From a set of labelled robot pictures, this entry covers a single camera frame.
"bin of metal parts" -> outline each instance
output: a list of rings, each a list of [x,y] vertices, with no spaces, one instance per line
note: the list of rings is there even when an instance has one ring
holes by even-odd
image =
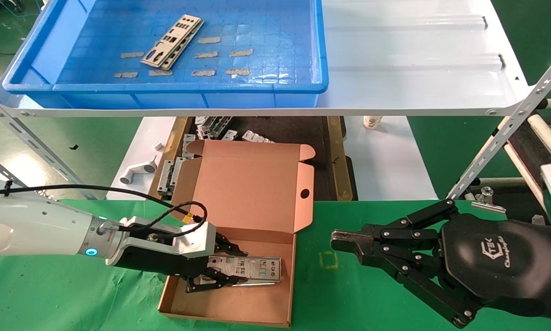
[[[50,0],[3,86],[46,108],[314,107],[321,0]]]

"yellow marking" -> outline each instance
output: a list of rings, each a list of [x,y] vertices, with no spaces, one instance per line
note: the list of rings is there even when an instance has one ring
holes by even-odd
[[[329,264],[329,265],[325,266],[324,262],[323,262],[323,258],[322,258],[323,255],[332,255],[333,258],[335,259],[335,264]],[[320,264],[321,268],[338,269],[339,268],[339,260],[337,260],[337,253],[334,252],[334,251],[330,251],[330,250],[324,251],[322,253],[319,252],[318,253],[318,264]]]
[[[189,214],[187,214],[186,216],[184,216],[184,219],[181,220],[181,222],[183,222],[184,224],[190,224],[190,221],[192,220],[192,216],[194,216],[194,214],[192,214],[191,212]]]

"box lid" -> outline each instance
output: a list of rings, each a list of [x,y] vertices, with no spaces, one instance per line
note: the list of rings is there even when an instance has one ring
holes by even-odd
[[[314,157],[311,146],[196,140],[186,150],[202,157],[183,162],[174,205],[203,203],[221,228],[295,233],[311,224],[314,168],[301,163]]]

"blue indicator light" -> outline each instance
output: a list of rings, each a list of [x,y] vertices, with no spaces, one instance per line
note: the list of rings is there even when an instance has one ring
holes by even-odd
[[[87,256],[95,256],[98,254],[98,250],[94,248],[86,249]]]

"bolt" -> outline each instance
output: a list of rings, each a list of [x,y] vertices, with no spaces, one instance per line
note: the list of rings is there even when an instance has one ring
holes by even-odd
[[[482,187],[480,192],[482,192],[482,195],[484,195],[484,197],[492,197],[492,195],[494,195],[494,190],[490,186]]]

